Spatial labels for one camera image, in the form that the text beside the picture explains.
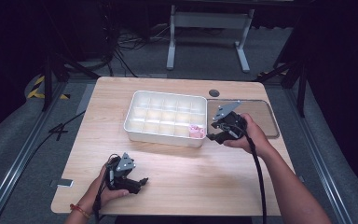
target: wooden table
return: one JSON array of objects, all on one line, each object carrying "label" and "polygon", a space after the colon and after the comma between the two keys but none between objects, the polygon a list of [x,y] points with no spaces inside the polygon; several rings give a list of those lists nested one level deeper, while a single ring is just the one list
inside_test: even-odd
[{"label": "wooden table", "polygon": [[[176,147],[132,142],[123,128],[136,91],[161,91],[218,99],[257,99],[269,103],[262,84],[211,80],[101,77],[62,174],[74,180],[71,188],[58,187],[51,209],[69,213],[69,204],[86,192],[113,153],[128,152],[136,168],[128,178],[149,181],[138,194],[109,203],[101,210],[112,215],[261,216],[257,171],[252,155],[242,149],[205,139],[202,147]],[[292,167],[282,135],[270,142]],[[260,161],[269,216],[279,216],[269,173]]]}]

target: pink object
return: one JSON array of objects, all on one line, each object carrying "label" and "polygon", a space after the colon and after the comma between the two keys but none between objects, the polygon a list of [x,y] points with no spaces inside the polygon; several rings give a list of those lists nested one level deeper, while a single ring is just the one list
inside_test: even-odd
[{"label": "pink object", "polygon": [[190,131],[190,137],[192,138],[203,138],[205,136],[205,130],[197,125],[190,124],[188,130]]}]

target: metal frame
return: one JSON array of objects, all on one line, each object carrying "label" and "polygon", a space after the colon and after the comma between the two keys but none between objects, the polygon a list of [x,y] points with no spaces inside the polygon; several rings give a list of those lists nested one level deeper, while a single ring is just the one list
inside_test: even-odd
[{"label": "metal frame", "polygon": [[250,9],[248,14],[177,12],[175,6],[171,6],[171,38],[168,48],[167,69],[173,70],[176,27],[224,28],[242,29],[241,41],[235,42],[235,49],[241,62],[242,71],[248,73],[250,68],[243,51],[243,46],[249,33],[254,13],[253,9]]}]

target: metal rail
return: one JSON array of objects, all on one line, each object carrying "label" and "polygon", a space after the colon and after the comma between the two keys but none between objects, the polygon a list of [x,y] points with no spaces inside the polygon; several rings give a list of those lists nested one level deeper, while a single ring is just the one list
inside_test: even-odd
[{"label": "metal rail", "polygon": [[49,114],[51,113],[53,107],[60,99],[60,96],[65,89],[66,83],[59,82],[57,83],[57,87],[53,93],[53,101],[52,104],[48,107],[45,112],[41,112],[39,115],[33,129],[31,130],[30,135],[26,139],[24,145],[21,148],[19,155],[17,156],[16,160],[14,160],[12,166],[8,170],[4,181],[0,186],[0,216],[7,204],[8,199],[16,187],[17,182],[19,181],[22,172],[25,170],[28,160],[32,158],[32,155],[35,151],[36,141],[48,119]]},{"label": "metal rail", "polygon": [[330,203],[333,206],[334,212],[336,213],[338,223],[340,224],[352,224],[351,216],[348,213],[348,210],[342,202],[341,196],[339,195],[336,183],[333,177],[330,175],[330,172],[324,162],[324,158],[315,142],[315,139],[310,131],[310,126],[307,121],[300,117],[297,107],[296,107],[296,97],[291,89],[285,89],[284,93],[289,100],[290,106],[296,114],[296,119],[301,127],[302,132],[305,134],[307,139],[307,145],[310,150],[310,157],[315,166],[316,171],[318,172],[319,177],[321,178],[322,184],[324,185],[324,190],[327,194],[327,197],[330,200]]}]

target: white plastic tray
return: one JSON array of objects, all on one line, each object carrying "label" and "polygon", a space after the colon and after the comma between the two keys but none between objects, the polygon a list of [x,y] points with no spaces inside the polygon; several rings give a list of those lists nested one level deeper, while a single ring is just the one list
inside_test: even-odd
[{"label": "white plastic tray", "polygon": [[201,147],[207,133],[207,100],[200,96],[137,91],[124,129],[132,141]]}]

